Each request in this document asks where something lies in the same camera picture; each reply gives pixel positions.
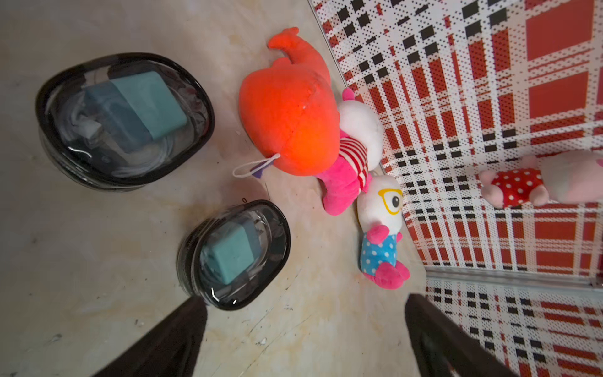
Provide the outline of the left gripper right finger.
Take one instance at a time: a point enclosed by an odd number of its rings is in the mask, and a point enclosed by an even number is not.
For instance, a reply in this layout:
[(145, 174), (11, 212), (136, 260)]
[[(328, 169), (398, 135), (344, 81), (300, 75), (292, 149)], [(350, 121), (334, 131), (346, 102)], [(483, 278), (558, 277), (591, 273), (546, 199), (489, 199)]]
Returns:
[(424, 296), (408, 296), (405, 320), (421, 376), (514, 375)]

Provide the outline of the teal charger top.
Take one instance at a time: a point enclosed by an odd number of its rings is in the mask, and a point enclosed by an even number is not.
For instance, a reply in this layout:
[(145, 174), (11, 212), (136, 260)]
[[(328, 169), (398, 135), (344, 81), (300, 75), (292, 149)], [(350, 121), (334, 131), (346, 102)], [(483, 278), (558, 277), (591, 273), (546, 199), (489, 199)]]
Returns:
[(262, 254), (262, 246), (252, 222), (227, 221), (210, 235), (199, 261), (220, 284), (231, 284)]

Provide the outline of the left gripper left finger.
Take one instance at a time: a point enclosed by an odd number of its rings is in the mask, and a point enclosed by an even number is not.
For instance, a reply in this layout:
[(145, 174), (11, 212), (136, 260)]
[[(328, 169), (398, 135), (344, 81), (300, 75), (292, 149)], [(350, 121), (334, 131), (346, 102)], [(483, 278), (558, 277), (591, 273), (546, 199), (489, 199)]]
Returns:
[(191, 376), (206, 324), (204, 300), (191, 297), (96, 375)]

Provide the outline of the teal charger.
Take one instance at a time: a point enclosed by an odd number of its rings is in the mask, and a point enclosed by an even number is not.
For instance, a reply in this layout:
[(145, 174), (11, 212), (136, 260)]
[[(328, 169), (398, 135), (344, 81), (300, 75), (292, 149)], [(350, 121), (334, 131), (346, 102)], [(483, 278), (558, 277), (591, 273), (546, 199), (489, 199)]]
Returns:
[(220, 284), (231, 284), (262, 254), (262, 246), (252, 222), (227, 221), (210, 235), (199, 261)]
[(188, 122), (179, 102), (157, 72), (145, 72), (85, 89), (85, 104), (127, 153), (166, 137)]

